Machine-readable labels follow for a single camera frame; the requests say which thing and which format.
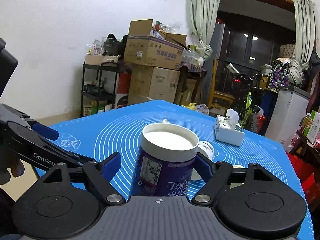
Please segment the purple paper cup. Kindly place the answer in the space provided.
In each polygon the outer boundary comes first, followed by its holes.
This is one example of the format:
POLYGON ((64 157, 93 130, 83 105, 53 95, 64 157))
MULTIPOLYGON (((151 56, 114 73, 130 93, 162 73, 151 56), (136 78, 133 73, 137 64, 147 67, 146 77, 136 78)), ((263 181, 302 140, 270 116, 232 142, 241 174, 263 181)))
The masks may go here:
POLYGON ((130 196, 186 196, 199 146, 198 136, 175 124, 142 130, 130 196))

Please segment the blue white paper cup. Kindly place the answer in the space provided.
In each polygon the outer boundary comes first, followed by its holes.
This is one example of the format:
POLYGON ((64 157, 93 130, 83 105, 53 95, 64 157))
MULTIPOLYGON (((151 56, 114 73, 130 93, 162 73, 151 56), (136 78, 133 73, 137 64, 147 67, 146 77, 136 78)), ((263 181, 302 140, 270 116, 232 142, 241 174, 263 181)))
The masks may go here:
POLYGON ((232 172, 230 189, 244 185, 245 182, 245 174, 241 172, 232 172))

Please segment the white floral paper cup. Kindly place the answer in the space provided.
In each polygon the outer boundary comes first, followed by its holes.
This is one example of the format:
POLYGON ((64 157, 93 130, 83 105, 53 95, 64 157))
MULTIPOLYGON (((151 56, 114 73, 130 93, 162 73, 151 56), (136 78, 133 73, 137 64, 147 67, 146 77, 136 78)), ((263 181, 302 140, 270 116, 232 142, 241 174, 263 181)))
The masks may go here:
POLYGON ((197 155, 194 161, 194 169, 191 180, 196 181, 203 179, 205 182, 213 176, 213 156, 214 148, 210 142, 200 141, 197 155))

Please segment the white tissue box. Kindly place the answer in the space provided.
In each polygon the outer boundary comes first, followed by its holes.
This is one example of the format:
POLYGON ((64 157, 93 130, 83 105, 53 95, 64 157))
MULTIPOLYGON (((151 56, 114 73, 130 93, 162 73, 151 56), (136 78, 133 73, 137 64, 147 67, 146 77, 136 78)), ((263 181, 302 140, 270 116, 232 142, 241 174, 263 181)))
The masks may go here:
POLYGON ((216 140, 238 147, 245 137, 245 133, 239 124, 239 115, 231 108, 227 109, 225 116, 216 116, 214 133, 216 140))

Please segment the blue silicone baking mat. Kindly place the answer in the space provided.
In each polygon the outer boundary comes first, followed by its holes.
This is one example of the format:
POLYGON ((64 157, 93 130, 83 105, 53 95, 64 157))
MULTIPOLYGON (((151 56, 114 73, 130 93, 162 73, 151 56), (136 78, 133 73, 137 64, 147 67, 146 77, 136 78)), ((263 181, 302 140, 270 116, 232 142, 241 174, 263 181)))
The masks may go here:
MULTIPOLYGON (((135 159, 143 128, 167 120, 193 131, 214 147, 214 160, 248 166, 259 163, 297 193, 303 190, 291 162, 280 143, 246 131, 240 146, 215 139, 215 119, 161 100, 111 110, 105 113, 55 124, 56 144, 65 150, 103 160, 114 152, 121 154, 121 168, 111 184, 123 196, 129 195, 135 159)), ((221 226, 212 211, 195 208, 191 198, 203 181, 189 185, 187 196, 173 200, 155 199, 149 205, 131 201, 131 211, 112 209, 103 215, 81 239, 236 239, 221 226)))

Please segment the black metal shelf rack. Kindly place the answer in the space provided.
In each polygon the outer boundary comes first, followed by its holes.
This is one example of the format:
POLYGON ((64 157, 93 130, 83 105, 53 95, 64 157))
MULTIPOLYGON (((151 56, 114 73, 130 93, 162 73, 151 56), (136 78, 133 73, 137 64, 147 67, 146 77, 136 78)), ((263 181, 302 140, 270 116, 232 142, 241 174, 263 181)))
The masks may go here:
POLYGON ((106 101, 111 108, 114 107, 116 102, 116 85, 117 85, 117 78, 120 73, 119 63, 118 62, 111 62, 111 61, 104 61, 100 65, 93 65, 87 64, 84 62, 82 64, 82 84, 81 84, 81 112, 80 116, 84 117, 84 97, 95 101, 97 103, 97 113, 99 112, 100 102, 106 101), (85 84, 85 72, 86 70, 94 70, 96 71, 96 80, 92 85, 85 84), (113 81, 113 92, 107 92, 103 86, 103 72, 114 73, 114 81, 113 81))

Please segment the red plastic bucket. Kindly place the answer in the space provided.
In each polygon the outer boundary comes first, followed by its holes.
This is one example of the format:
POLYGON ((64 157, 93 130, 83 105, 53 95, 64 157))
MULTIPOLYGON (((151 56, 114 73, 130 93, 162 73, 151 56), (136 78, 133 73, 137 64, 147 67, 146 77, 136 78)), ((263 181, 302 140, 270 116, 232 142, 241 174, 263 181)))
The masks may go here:
POLYGON ((264 125, 264 122, 266 120, 266 118, 262 115, 257 115, 257 120, 258 120, 258 130, 257 130, 257 133, 260 133, 263 125, 264 125))

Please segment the clear plastic wrapper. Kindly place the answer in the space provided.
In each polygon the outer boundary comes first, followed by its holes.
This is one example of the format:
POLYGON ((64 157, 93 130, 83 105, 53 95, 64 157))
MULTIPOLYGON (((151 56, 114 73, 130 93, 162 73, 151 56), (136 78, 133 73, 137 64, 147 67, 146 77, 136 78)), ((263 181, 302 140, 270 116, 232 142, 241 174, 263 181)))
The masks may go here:
POLYGON ((169 122, 167 119, 163 119, 163 120, 161 121, 161 123, 162 123, 162 124, 170 124, 170 122, 169 122))

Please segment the dark wooden side table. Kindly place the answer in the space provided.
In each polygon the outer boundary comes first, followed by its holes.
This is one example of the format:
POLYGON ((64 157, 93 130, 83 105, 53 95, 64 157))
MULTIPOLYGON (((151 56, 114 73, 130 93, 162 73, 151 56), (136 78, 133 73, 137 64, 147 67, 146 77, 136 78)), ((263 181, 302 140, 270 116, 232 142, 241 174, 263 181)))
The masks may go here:
POLYGON ((312 165, 319 165, 319 148, 313 148, 313 145, 299 130, 296 130, 296 135, 298 135, 299 138, 297 142, 293 144, 290 154, 312 165))

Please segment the black green bicycle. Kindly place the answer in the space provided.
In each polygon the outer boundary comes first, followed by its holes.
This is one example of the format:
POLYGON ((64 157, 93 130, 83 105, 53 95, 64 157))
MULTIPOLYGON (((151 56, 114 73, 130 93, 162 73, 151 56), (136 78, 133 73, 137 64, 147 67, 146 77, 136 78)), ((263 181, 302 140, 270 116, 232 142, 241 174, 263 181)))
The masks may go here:
POLYGON ((239 124, 253 133, 259 133, 258 113, 264 90, 259 87, 263 74, 257 72, 249 76, 239 72, 231 62, 225 61, 225 67, 231 72, 231 94, 235 100, 231 104, 231 109, 239 115, 239 124))

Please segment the red gift bag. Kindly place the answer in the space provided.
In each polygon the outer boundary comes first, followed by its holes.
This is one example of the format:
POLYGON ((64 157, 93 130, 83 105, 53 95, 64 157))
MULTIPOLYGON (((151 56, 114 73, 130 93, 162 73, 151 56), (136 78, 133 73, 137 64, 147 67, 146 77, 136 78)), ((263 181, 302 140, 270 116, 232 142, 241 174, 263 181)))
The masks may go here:
POLYGON ((319 169, 287 152, 311 209, 319 206, 319 169))

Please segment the white chest freezer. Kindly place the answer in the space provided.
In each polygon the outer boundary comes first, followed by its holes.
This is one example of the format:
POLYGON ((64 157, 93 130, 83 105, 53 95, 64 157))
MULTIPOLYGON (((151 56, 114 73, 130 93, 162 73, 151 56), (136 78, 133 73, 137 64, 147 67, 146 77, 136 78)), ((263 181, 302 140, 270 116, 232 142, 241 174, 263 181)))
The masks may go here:
POLYGON ((310 98, 311 94, 297 87, 280 90, 265 137, 281 143, 288 151, 301 120, 306 116, 310 98))

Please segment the lower large cardboard box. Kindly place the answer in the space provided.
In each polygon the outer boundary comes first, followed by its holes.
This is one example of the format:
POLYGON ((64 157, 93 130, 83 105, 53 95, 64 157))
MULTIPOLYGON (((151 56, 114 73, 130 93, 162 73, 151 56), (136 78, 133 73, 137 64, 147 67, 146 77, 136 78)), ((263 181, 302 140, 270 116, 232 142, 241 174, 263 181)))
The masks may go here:
POLYGON ((174 102, 180 71, 134 64, 128 105, 164 100, 174 102))

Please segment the open top cardboard box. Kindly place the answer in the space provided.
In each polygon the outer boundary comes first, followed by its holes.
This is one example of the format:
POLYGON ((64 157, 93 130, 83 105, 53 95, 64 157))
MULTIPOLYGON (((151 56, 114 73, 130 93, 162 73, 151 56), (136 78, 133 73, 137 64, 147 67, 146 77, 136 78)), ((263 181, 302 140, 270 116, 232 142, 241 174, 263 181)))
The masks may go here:
POLYGON ((124 61, 143 66, 178 70, 187 36, 166 31, 153 19, 130 22, 124 61))

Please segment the pale green curtain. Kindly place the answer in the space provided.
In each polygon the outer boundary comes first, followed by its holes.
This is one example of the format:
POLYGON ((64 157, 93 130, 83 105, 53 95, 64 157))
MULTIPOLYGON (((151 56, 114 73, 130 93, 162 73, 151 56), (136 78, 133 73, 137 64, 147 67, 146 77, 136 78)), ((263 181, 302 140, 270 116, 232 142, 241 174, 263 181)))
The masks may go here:
POLYGON ((210 42, 215 29, 220 0, 188 0, 191 35, 197 37, 197 50, 206 61, 212 55, 210 42))

